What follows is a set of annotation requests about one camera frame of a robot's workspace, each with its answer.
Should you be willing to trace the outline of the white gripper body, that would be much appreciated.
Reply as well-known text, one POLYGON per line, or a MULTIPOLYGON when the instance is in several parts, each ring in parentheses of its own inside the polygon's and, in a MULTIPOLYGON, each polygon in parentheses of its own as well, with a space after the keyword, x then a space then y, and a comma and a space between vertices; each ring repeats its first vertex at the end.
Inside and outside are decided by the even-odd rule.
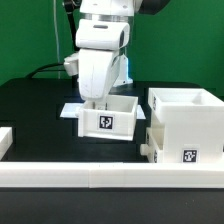
POLYGON ((119 75, 119 52, 79 51, 79 92, 85 101, 102 101, 119 75))

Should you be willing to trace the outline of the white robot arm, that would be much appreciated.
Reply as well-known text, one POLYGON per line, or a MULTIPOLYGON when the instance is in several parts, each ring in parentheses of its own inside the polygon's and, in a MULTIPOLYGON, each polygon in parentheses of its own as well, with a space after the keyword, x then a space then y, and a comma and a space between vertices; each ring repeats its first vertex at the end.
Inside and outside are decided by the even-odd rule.
POLYGON ((74 0, 82 15, 75 34, 78 51, 64 59, 70 76, 79 76, 85 101, 103 101, 113 86, 131 82, 125 48, 136 13, 155 15, 170 0, 74 0))

